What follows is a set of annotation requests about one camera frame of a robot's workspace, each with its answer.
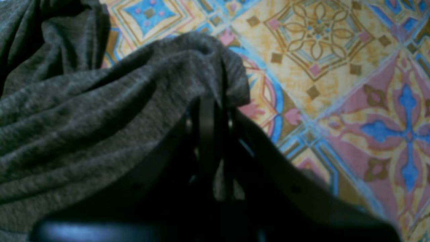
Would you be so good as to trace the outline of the image-right right gripper black left finger a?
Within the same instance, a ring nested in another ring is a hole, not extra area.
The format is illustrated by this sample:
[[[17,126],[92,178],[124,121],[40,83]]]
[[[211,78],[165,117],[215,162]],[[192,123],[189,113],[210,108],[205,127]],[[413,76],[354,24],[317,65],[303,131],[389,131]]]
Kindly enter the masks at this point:
[[[87,199],[51,213],[31,242],[201,242],[219,156],[216,101],[191,102],[147,157]]]

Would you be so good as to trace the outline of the image-right right gripper black right finger b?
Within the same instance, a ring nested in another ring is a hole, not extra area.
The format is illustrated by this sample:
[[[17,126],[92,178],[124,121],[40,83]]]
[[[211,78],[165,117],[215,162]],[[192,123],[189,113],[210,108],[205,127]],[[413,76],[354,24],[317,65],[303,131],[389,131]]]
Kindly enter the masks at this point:
[[[249,222],[265,242],[399,242],[397,230],[312,181],[238,109],[222,111],[229,178],[245,194]]]

